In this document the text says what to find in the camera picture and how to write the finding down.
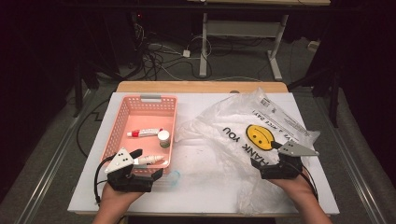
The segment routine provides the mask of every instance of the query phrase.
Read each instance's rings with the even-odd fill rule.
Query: white desk leg
[[[199,76],[206,77],[206,60],[207,60],[207,49],[206,49],[206,37],[207,37],[207,13],[204,13],[203,28],[202,28],[202,50],[201,50],[201,61],[199,66]]]
[[[282,80],[282,75],[280,74],[279,66],[277,65],[277,62],[276,62],[276,53],[277,53],[277,49],[279,48],[280,41],[282,41],[282,35],[283,35],[283,32],[285,31],[286,22],[288,21],[288,17],[289,17],[289,15],[284,15],[282,17],[282,22],[279,24],[279,27],[277,29],[276,39],[275,39],[274,50],[267,51],[268,60],[270,61],[271,68],[272,68],[272,71],[274,74],[274,78],[277,81]]]

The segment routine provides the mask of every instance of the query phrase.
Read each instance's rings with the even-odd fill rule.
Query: dark background
[[[290,15],[284,39],[321,39],[307,75],[336,64],[350,109],[394,185],[396,18],[390,13],[392,1],[332,1],[338,7],[366,4],[362,13]],[[142,15],[149,30],[176,41],[188,42],[191,34],[200,32],[199,14],[184,12],[166,17],[166,22],[166,12]],[[75,65],[82,63],[82,78],[94,87],[97,68],[84,62],[117,73],[120,64],[136,55],[128,13],[80,14],[59,7],[56,1],[19,0],[2,1],[0,16],[2,200],[46,126],[66,104],[65,97],[75,84]],[[318,78],[311,84],[322,81]]]

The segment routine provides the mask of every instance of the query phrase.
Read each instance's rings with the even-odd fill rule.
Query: desk
[[[228,3],[228,4],[253,4],[253,5],[285,5],[285,6],[328,6],[330,0],[206,0],[205,4],[210,3]],[[289,15],[283,15],[280,22],[258,22],[258,21],[210,21],[207,13],[204,13],[203,31],[202,31],[202,53],[200,61],[200,77],[206,77],[207,65],[207,36],[208,35],[235,35],[235,36],[253,36],[253,37],[274,37],[275,44],[272,50],[267,51],[267,56],[275,80],[281,81],[279,67],[276,62],[276,54],[279,49],[282,35],[286,28]]]
[[[103,148],[111,130],[111,125],[117,114],[117,108],[123,95],[131,92],[166,92],[175,94],[177,103],[176,126],[195,118],[205,108],[225,99],[233,93],[230,91],[248,92],[262,87],[267,91],[268,98],[276,102],[289,114],[303,123],[297,104],[291,93],[287,93],[283,83],[264,82],[121,82],[117,92],[112,96],[101,128],[93,143],[92,150],[82,171],[80,180],[69,204],[68,211],[78,214],[95,214],[97,205],[94,204],[93,176],[99,164]],[[237,209],[236,195],[242,183],[232,178],[225,183],[221,181],[222,173],[216,166],[216,159],[210,151],[202,152],[203,142],[182,149],[174,143],[171,170],[180,172],[180,179],[175,188],[155,190],[144,194],[128,210],[132,215],[150,216],[243,216]],[[197,167],[195,173],[184,172],[186,167]],[[332,196],[326,176],[323,173],[318,158],[310,161],[311,174],[317,180],[320,203],[324,211],[329,214],[338,214],[338,208]],[[208,181],[196,183],[197,176],[208,177]],[[105,179],[102,171],[99,180]],[[282,202],[280,209],[263,212],[255,216],[279,217],[296,215],[297,211],[292,203]]]

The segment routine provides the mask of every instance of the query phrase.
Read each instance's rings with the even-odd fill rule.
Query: yellow smiley face
[[[268,129],[253,124],[247,126],[247,138],[262,150],[271,150],[271,142],[275,141],[274,136]]]

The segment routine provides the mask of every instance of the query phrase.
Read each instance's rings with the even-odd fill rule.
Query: marker
[[[141,165],[141,164],[153,164],[157,161],[161,161],[163,156],[145,156],[142,158],[134,159],[134,165]]]
[[[154,136],[157,135],[163,128],[160,129],[141,129],[141,130],[134,130],[131,132],[126,133],[128,137],[144,137],[144,136]]]

